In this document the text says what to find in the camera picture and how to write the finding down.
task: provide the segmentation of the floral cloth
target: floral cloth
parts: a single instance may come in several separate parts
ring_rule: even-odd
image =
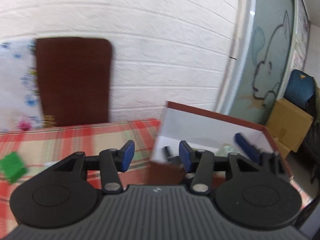
[[[0,132],[42,128],[35,40],[0,44]]]

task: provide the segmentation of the metal rivet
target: metal rivet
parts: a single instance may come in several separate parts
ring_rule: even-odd
[[[116,182],[109,182],[106,185],[104,185],[104,188],[108,191],[116,191],[120,189],[120,184]]]
[[[195,192],[206,192],[209,189],[209,187],[206,184],[198,183],[198,184],[195,184],[192,187],[192,189]]]

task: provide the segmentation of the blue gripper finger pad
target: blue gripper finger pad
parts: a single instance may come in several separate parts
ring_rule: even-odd
[[[128,170],[134,156],[134,141],[130,141],[129,143],[129,145],[124,145],[124,147],[126,147],[125,149],[123,149],[124,147],[121,149],[124,152],[121,162],[121,172],[125,172]]]
[[[187,150],[187,148],[183,145],[182,142],[179,143],[179,156],[186,172],[190,173],[192,171],[190,152]]]
[[[235,134],[235,142],[253,162],[259,162],[259,152],[257,148],[251,145],[241,133]]]

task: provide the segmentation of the table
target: table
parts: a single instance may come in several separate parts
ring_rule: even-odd
[[[73,152],[84,151],[86,156],[98,155],[105,149],[120,149],[127,140],[133,140],[133,160],[128,171],[120,173],[119,176],[123,186],[145,184],[146,167],[159,125],[158,119],[145,119],[0,134],[0,158],[17,151],[28,168],[28,173],[12,185],[0,176],[0,238],[17,226],[9,208],[12,191],[22,182],[43,171],[46,168],[45,163],[59,161]],[[101,188],[99,172],[89,171],[88,182]]]

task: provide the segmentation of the gray ribbed panel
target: gray ribbed panel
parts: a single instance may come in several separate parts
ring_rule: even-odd
[[[17,227],[5,240],[306,240],[295,228],[259,232],[222,217],[183,186],[130,186],[105,196],[86,219],[66,228]]]

